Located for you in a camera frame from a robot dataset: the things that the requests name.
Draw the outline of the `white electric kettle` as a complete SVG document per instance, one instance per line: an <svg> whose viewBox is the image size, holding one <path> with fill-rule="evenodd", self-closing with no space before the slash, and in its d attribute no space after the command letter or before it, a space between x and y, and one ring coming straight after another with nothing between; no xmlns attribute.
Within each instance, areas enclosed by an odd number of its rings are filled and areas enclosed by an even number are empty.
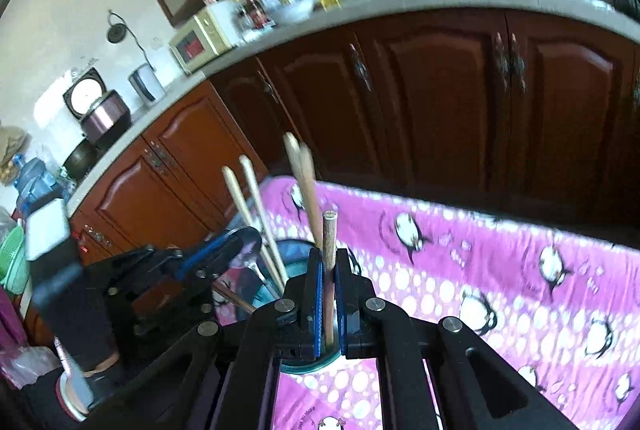
<svg viewBox="0 0 640 430"><path fill-rule="evenodd" d="M128 81L146 106L153 106L165 96L165 89L152 66L145 63L135 69Z"/></svg>

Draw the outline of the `rice cooker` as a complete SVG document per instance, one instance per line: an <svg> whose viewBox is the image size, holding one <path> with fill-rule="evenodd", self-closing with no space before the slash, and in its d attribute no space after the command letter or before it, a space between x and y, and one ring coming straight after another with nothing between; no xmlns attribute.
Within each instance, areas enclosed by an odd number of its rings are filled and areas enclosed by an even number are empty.
<svg viewBox="0 0 640 430"><path fill-rule="evenodd" d="M97 150L111 148L131 127L131 112L116 90L107 90L96 68L91 67L63 93L66 108L82 133Z"/></svg>

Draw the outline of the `pink penguin tablecloth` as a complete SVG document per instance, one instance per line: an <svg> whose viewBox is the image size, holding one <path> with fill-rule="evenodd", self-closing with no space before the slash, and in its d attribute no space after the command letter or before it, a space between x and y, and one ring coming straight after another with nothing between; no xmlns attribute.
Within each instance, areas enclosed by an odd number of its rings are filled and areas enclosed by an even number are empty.
<svg viewBox="0 0 640 430"><path fill-rule="evenodd" d="M421 320L460 318L577 427L638 427L637 250L419 199L316 191L379 297Z"/></svg>

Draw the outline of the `white plastic spoon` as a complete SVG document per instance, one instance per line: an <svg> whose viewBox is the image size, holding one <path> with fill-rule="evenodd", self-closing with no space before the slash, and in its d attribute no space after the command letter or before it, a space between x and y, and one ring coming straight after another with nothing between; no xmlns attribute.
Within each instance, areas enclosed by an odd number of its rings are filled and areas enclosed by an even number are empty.
<svg viewBox="0 0 640 430"><path fill-rule="evenodd" d="M54 338L54 345L63 372L58 380L58 393L63 405L77 419L85 418L94 402L94 395L88 381L79 365L66 351L58 337Z"/></svg>

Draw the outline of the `cream microwave oven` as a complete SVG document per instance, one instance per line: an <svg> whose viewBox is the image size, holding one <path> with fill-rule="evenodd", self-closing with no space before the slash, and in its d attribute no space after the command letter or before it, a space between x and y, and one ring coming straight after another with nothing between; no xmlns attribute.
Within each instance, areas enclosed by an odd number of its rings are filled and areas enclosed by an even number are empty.
<svg viewBox="0 0 640 430"><path fill-rule="evenodd" d="M169 41L169 49L186 75L244 43L233 0L206 3Z"/></svg>

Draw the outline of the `dark sauce bottle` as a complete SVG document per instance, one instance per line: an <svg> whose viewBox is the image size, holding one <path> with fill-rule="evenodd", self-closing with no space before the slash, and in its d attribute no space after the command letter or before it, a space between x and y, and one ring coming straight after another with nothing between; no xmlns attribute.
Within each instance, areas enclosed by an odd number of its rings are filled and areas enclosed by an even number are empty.
<svg viewBox="0 0 640 430"><path fill-rule="evenodd" d="M264 29L268 26L270 18L257 0L245 0L245 9L256 29Z"/></svg>

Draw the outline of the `white mixing bowl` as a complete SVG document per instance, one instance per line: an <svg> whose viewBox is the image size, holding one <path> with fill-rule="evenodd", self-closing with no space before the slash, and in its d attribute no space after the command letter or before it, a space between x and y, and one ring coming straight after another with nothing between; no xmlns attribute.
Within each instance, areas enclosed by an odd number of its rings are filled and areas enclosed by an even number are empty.
<svg viewBox="0 0 640 430"><path fill-rule="evenodd" d="M281 5L270 13L279 26L292 25L308 20L314 12L314 0L296 0L289 5Z"/></svg>

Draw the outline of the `black pot on counter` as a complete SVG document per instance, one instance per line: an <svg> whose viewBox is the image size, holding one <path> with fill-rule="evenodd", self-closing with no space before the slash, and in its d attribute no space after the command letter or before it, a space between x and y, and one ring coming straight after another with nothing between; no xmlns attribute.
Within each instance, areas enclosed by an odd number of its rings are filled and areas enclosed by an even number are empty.
<svg viewBox="0 0 640 430"><path fill-rule="evenodd" d="M81 181L98 160L98 150L84 138L67 156L63 168L72 180Z"/></svg>

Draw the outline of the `thin brown chopstick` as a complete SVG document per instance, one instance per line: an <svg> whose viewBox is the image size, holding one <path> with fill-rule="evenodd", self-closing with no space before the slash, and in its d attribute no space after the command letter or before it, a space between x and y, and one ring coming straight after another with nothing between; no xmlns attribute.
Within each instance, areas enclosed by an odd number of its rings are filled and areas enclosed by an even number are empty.
<svg viewBox="0 0 640 430"><path fill-rule="evenodd" d="M254 306L243 300L229 287L224 286L224 284L217 282L212 283L212 289L216 292L216 294L219 294L222 298L225 298L228 302L230 302L243 312L247 314L253 314L256 311L256 308Z"/></svg>

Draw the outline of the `blue water jug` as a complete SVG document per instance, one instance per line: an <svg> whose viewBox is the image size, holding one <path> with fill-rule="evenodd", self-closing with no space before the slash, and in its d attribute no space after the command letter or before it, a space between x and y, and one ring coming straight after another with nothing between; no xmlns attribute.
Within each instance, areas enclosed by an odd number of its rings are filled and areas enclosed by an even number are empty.
<svg viewBox="0 0 640 430"><path fill-rule="evenodd" d="M26 160L23 154L15 154L12 162L18 170L18 176L14 180L18 193L16 208L26 218L39 199L55 192L60 186L42 159L35 157Z"/></svg>

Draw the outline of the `dark wooden base cabinets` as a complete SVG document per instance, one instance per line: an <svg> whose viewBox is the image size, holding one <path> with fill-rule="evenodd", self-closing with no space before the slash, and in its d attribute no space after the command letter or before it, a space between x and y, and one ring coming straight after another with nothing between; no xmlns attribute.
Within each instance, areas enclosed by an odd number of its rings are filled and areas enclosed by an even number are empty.
<svg viewBox="0 0 640 430"><path fill-rule="evenodd" d="M603 23L448 8L304 34L179 88L85 184L85 263L190 246L233 207L221 175L285 172L286 131L322 179L592 230L639 223L639 40Z"/></svg>

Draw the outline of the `gold fork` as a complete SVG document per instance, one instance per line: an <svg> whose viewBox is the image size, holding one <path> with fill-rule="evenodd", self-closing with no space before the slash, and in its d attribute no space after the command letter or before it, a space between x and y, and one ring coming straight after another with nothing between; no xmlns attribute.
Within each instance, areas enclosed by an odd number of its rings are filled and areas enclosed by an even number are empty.
<svg viewBox="0 0 640 430"><path fill-rule="evenodd" d="M325 211L322 214L323 239L323 333L326 350L334 347L334 268L336 257L337 212Z"/></svg>

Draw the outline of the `grey stone countertop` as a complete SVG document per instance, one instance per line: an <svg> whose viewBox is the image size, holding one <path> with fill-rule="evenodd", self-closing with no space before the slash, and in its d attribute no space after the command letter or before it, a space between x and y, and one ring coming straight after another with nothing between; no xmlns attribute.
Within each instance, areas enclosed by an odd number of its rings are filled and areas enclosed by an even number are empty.
<svg viewBox="0 0 640 430"><path fill-rule="evenodd" d="M176 101L217 72L222 72L247 57L308 34L380 16L444 8L492 8L493 10L519 10L548 14L597 26L633 42L639 41L639 23L599 0L347 0L347 3L337 10L313 12L309 18L300 23L268 32L257 40L243 44L212 60L192 75L183 75L174 80L166 89L165 96L156 105L145 112L137 113L132 127L117 140L88 173L88 176L82 180L67 203L67 213L75 213L100 177L138 136L151 127L152 122L160 118L160 115Z"/></svg>

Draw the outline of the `white bowl teal rim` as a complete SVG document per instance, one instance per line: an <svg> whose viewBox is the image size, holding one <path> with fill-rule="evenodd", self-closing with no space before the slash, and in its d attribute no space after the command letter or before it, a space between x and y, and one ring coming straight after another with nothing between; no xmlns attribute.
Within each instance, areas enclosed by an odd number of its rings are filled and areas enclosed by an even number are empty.
<svg viewBox="0 0 640 430"><path fill-rule="evenodd" d="M320 250L303 239L277 242L290 278L277 298L276 286L243 268L232 291L238 320L230 334L238 358L250 372L279 367L289 375L306 375L334 362L340 351L324 342L323 264Z"/></svg>

